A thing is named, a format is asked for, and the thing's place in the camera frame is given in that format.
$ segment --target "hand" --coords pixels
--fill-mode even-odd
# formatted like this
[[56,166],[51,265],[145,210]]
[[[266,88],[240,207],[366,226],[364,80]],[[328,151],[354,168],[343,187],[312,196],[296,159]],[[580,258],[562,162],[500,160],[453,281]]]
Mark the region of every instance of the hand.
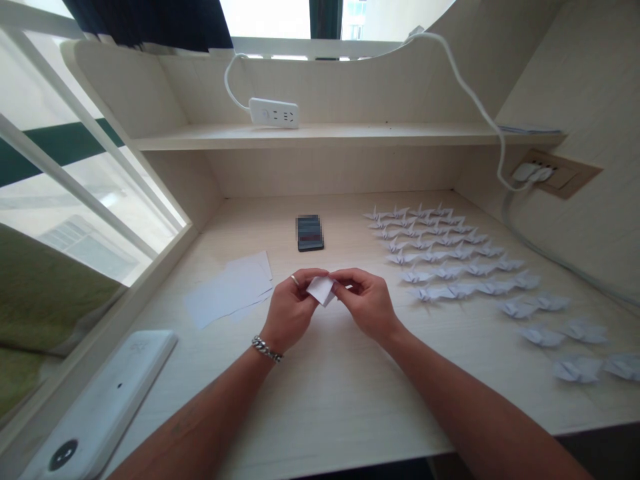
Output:
[[284,355],[307,331],[318,300],[307,293],[314,277],[326,277],[322,269],[301,269],[293,274],[300,286],[287,277],[273,290],[267,321],[260,338],[275,353]]
[[360,269],[338,270],[329,274],[337,280],[333,293],[345,304],[360,329],[381,343],[404,326],[398,320],[384,278]]

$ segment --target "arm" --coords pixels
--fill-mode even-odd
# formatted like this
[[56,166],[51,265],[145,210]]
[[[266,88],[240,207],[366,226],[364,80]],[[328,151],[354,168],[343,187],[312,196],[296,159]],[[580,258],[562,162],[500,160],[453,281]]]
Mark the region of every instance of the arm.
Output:
[[[294,273],[273,291],[260,338],[284,354],[306,332],[318,302],[305,290],[320,269]],[[109,476],[109,480],[210,479],[275,362],[248,348],[204,390],[156,430]]]
[[356,324],[402,368],[476,478],[591,478],[514,404],[412,335],[396,317],[384,279],[360,269],[330,276]]

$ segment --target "white power strip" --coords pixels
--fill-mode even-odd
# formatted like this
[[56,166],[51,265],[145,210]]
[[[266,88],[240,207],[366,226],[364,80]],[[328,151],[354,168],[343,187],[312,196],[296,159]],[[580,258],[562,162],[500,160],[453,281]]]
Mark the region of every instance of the white power strip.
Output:
[[298,128],[298,105],[276,100],[249,99],[251,121],[255,125],[280,128]]
[[132,333],[32,458],[19,480],[88,480],[100,474],[177,337]]

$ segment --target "white desk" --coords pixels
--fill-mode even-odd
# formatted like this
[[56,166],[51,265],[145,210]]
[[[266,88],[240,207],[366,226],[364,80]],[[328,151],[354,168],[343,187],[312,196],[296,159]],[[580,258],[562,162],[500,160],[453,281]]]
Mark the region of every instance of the white desk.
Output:
[[[573,299],[566,313],[542,313],[551,326],[588,315],[609,327],[610,344],[571,340],[557,352],[538,349],[515,333],[495,298],[422,304],[406,293],[400,267],[367,228],[362,213],[435,207],[440,200],[469,225],[526,260],[542,288]],[[294,218],[320,214],[326,247],[299,253]],[[266,249],[274,285],[301,267],[357,266],[387,280],[398,317],[418,337],[514,402],[554,435],[640,420],[640,387],[601,374],[598,385],[573,385],[551,374],[558,355],[604,357],[640,348],[640,321],[572,274],[521,246],[496,220],[452,191],[324,197],[231,199],[196,240],[135,321],[138,329],[173,329],[179,342],[118,446],[112,470],[162,422],[226,369],[259,332],[268,303],[240,323],[226,319],[197,330],[184,294],[220,272],[229,260]],[[346,308],[319,307],[302,340],[265,382],[223,468],[224,478],[282,479],[434,455],[451,450],[418,394],[386,354],[362,334]]]

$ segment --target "phone screen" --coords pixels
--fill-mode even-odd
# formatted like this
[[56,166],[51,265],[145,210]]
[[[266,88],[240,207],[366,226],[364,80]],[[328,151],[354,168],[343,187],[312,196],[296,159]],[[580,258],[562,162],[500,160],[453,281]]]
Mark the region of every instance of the phone screen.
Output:
[[322,250],[325,247],[318,215],[298,216],[295,230],[298,239],[298,251]]

